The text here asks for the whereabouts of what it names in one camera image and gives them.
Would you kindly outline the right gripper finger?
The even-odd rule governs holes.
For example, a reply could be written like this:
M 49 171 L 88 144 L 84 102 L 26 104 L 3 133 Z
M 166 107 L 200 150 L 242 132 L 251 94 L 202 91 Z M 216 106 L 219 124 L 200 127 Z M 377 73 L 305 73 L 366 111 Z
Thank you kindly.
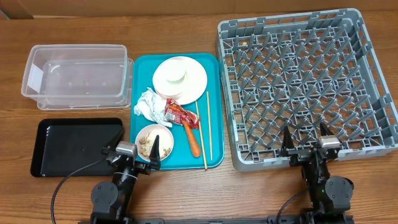
M 329 129 L 329 127 L 324 123 L 320 123 L 320 132 L 322 136 L 332 136 L 333 132 Z
M 289 131 L 288 126 L 284 127 L 283 134 L 284 135 L 283 135 L 281 151 L 286 151 L 288 149 L 293 149 L 294 148 L 294 144 L 293 144 L 293 140 L 292 140 L 291 133 Z

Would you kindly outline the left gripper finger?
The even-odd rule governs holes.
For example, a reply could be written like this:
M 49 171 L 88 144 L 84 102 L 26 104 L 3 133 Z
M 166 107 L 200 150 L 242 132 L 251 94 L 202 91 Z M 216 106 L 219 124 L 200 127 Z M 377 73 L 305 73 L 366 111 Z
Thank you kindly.
M 159 154 L 159 135 L 156 135 L 154 139 L 149 159 L 151 168 L 155 170 L 160 170 L 161 162 Z
M 119 144 L 119 142 L 123 139 L 124 136 L 124 128 L 122 127 L 118 133 L 112 137 L 105 145 L 104 148 L 105 149 L 115 149 L 116 146 Z

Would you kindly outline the red snack wrapper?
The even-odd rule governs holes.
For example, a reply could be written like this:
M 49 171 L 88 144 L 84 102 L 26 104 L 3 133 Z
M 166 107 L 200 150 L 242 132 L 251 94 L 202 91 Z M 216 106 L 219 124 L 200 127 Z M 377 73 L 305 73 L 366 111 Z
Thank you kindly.
M 199 128 L 200 117 L 189 110 L 183 109 L 174 99 L 167 98 L 164 115 L 170 122 L 180 125 L 187 123 L 191 129 Z

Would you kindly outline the white tissue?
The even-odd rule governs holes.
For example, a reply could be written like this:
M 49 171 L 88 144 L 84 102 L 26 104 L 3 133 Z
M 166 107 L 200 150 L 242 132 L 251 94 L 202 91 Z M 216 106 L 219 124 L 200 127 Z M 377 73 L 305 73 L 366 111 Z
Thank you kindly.
M 137 116 L 143 115 L 149 121 L 171 128 L 172 123 L 165 117 L 166 103 L 167 101 L 152 88 L 147 87 L 133 107 L 133 113 Z

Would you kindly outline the white paper cup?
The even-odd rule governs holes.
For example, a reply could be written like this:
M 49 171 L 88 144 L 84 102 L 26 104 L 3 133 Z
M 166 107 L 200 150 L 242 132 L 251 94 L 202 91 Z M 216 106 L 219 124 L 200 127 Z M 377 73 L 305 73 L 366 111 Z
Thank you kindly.
M 171 84 L 179 84 L 185 79 L 186 70 L 181 67 L 171 67 L 166 69 L 165 79 Z

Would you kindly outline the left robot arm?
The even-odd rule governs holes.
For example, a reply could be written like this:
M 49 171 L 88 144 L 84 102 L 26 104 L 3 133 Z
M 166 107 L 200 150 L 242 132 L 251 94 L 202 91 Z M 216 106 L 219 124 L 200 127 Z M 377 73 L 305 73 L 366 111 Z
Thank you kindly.
M 124 129 L 108 141 L 102 149 L 106 162 L 114 168 L 111 181 L 103 181 L 91 192 L 93 212 L 91 223 L 136 223 L 128 208 L 139 174 L 150 175 L 160 169 L 159 136 L 156 136 L 150 152 L 150 161 L 137 160 L 137 145 L 123 141 Z

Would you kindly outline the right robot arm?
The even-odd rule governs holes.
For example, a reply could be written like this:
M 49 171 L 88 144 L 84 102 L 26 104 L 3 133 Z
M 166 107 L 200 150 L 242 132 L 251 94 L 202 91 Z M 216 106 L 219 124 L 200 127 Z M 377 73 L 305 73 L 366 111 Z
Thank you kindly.
M 280 155 L 290 158 L 291 167 L 302 168 L 302 178 L 307 188 L 283 204 L 275 218 L 276 223 L 354 223 L 354 218 L 345 214 L 351 208 L 354 183 L 346 177 L 331 176 L 327 166 L 327 162 L 338 157 L 342 142 L 325 123 L 320 123 L 320 132 L 321 136 L 310 149 L 298 149 L 293 144 L 288 127 L 284 127 Z M 283 218 L 285 207 L 305 193 L 309 194 L 312 206 L 303 208 L 297 216 Z

